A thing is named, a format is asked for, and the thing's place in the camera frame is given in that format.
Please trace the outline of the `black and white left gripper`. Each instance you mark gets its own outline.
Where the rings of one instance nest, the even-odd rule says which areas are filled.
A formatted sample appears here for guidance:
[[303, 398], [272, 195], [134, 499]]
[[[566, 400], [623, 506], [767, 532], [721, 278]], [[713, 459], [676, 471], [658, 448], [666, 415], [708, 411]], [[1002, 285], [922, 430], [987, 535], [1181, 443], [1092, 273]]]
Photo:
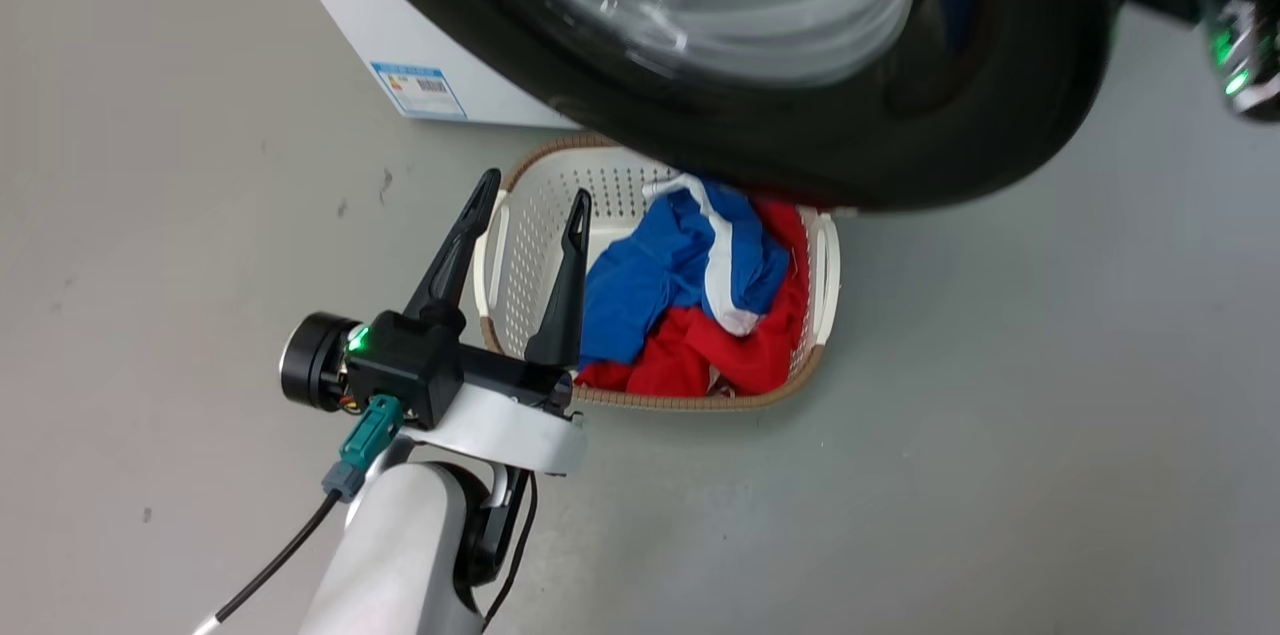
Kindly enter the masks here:
[[492, 221], [502, 174], [490, 166], [472, 189], [402, 312], [370, 324], [312, 312], [291, 334], [279, 374], [288, 401], [366, 414], [379, 396], [399, 403], [402, 434], [440, 451], [564, 476], [588, 448], [581, 419], [570, 412], [581, 347], [593, 198], [576, 189], [559, 237], [559, 268], [525, 360], [460, 342], [452, 323], [422, 323], [428, 312], [457, 310], [480, 236]]

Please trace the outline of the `black round washing machine door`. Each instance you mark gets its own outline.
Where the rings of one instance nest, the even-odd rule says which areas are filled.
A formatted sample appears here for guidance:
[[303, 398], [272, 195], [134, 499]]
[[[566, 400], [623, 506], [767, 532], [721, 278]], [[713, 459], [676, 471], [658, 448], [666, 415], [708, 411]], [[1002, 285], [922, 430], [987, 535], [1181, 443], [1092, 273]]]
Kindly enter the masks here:
[[1117, 0], [407, 0], [663, 164], [819, 207], [980, 198], [1073, 138]]

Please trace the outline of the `white washing machine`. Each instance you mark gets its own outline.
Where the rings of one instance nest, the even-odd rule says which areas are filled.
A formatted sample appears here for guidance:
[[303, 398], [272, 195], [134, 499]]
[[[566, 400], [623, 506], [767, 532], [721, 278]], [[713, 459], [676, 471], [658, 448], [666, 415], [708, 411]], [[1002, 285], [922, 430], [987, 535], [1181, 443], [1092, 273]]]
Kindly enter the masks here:
[[[536, 101], [452, 41], [407, 0], [320, 3], [371, 76], [370, 61], [443, 70], [468, 115], [468, 120], [458, 123], [579, 129], [577, 123]], [[379, 79], [376, 82], [385, 93]]]

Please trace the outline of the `white perforated laundry basket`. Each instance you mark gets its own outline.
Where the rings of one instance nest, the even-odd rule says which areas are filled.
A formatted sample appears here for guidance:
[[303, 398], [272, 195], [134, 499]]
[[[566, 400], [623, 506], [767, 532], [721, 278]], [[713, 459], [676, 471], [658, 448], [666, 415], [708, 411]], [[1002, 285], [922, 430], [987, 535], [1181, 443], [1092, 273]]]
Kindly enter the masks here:
[[[630, 234], [648, 211], [644, 188], [672, 175], [677, 175], [672, 166], [594, 133], [550, 140], [512, 166], [502, 181], [492, 224], [479, 239], [472, 262], [486, 347], [498, 355], [524, 357], [561, 266], [561, 230], [576, 189], [591, 196], [588, 260], [593, 262], [613, 239]], [[759, 396], [716, 387], [710, 396], [696, 399], [576, 387], [575, 401], [648, 411], [744, 412], [796, 396], [823, 357], [841, 288], [840, 238], [832, 216], [803, 206], [797, 214], [805, 228], [809, 288], [803, 335], [790, 356], [788, 379], [782, 387]]]

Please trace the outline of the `blue and white garment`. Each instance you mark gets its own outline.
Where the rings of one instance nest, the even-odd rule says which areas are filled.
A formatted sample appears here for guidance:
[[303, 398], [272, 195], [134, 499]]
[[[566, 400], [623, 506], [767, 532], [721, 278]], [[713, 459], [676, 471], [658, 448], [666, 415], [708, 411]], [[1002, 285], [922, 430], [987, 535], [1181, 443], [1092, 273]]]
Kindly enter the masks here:
[[790, 270], [788, 248], [749, 198], [682, 174], [643, 188], [639, 225], [588, 271], [579, 366], [632, 364], [671, 309], [692, 309], [727, 335], [750, 335]]

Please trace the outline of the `blue energy label sticker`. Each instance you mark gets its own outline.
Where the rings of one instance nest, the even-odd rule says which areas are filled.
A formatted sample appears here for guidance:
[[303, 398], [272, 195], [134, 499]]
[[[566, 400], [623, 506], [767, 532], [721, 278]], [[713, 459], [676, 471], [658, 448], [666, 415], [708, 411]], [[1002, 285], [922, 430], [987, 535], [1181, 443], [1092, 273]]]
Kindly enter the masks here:
[[372, 74], [404, 117], [466, 122], [468, 115], [451, 88], [443, 70], [370, 61]]

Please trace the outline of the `red garment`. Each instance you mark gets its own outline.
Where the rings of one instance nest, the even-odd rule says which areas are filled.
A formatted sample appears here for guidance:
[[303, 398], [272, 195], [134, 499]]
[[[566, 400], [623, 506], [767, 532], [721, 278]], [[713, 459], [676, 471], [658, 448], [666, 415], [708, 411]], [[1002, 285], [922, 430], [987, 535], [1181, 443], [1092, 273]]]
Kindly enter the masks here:
[[788, 361], [803, 335], [808, 302], [805, 228], [795, 206], [751, 198], [771, 236], [788, 248], [790, 270], [772, 310], [750, 335], [727, 335], [692, 309], [671, 309], [650, 330], [632, 364], [579, 366], [579, 387], [636, 396], [701, 398], [716, 379], [741, 396], [760, 396], [788, 379]]

